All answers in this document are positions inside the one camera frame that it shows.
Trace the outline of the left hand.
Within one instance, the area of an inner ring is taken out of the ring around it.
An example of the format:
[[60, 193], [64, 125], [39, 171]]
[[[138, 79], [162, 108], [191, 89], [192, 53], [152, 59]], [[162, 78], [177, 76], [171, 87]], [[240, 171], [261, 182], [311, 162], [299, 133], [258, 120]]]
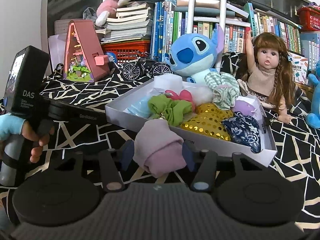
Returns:
[[3, 159], [4, 156], [5, 141], [10, 135], [17, 134], [33, 142], [30, 161], [32, 163], [38, 162], [44, 146], [48, 144], [50, 136], [53, 135], [54, 132], [55, 128], [52, 126], [47, 134], [40, 136], [36, 134], [27, 120], [14, 116], [10, 117], [8, 115], [1, 116], [1, 159]]

